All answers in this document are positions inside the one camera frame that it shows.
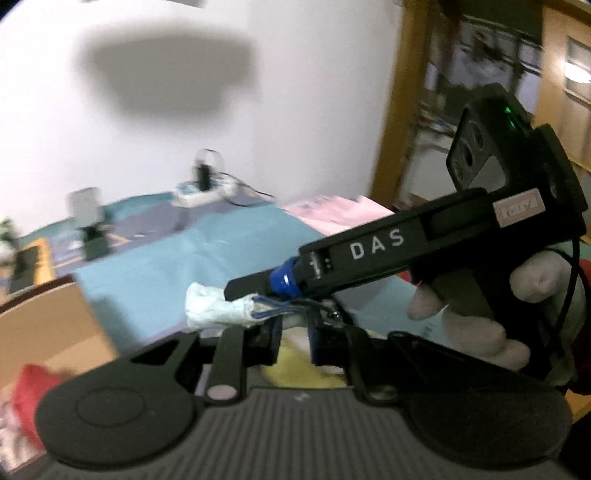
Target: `yellow cloth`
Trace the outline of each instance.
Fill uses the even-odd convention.
[[[267,380],[283,388],[341,388],[347,383],[341,375],[324,373],[310,363],[310,357],[288,339],[281,339],[277,363],[262,367]]]

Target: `wooden door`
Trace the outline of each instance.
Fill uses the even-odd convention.
[[[543,49],[534,123],[554,128],[591,206],[591,27],[545,7]],[[591,211],[584,216],[591,242]]]

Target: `pink paper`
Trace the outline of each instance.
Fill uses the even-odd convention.
[[[283,210],[324,235],[334,235],[393,215],[387,208],[363,196],[356,201],[323,196],[288,205]]]

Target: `white wall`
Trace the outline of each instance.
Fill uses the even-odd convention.
[[[289,201],[365,194],[401,26],[392,0],[255,0],[259,185]]]
[[[280,201],[364,193],[400,9],[390,0],[22,0],[0,23],[0,216],[170,190],[194,153]]]

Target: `cardboard box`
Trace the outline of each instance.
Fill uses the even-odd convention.
[[[67,276],[0,306],[0,398],[12,396],[21,367],[79,375],[117,357],[82,292]]]

